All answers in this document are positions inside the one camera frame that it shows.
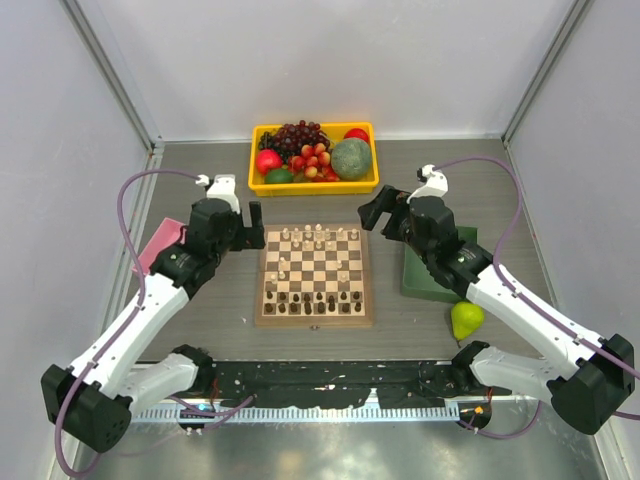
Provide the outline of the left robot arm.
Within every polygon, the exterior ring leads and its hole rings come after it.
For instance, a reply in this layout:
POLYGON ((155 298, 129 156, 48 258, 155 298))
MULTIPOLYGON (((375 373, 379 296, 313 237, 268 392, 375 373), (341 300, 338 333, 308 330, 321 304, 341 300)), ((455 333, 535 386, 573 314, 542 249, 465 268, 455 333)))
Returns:
POLYGON ((163 326, 211 280, 229 252, 265 246, 262 208, 249 204, 251 223, 224 199, 193 203, 177 241, 161 250, 136 297, 68 367, 51 365, 41 377, 49 421, 97 453, 111 450, 133 417, 179 392, 206 396, 214 383, 211 358, 180 346, 147 373, 132 373, 163 326))

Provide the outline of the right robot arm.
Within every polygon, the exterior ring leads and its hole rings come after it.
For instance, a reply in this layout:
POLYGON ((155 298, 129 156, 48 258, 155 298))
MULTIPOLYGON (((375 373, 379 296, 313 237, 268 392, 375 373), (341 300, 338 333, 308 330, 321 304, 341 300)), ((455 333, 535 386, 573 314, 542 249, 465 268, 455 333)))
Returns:
POLYGON ((409 246, 439 285, 496 316, 542 356, 535 360, 473 342, 454 359, 452 381, 459 391, 500 387, 533 397, 587 435, 597 433, 634 392, 633 345, 619 334, 605 338, 567 318, 486 249, 462 240, 442 198, 386 185, 357 212, 366 230, 388 214, 386 239, 409 246))

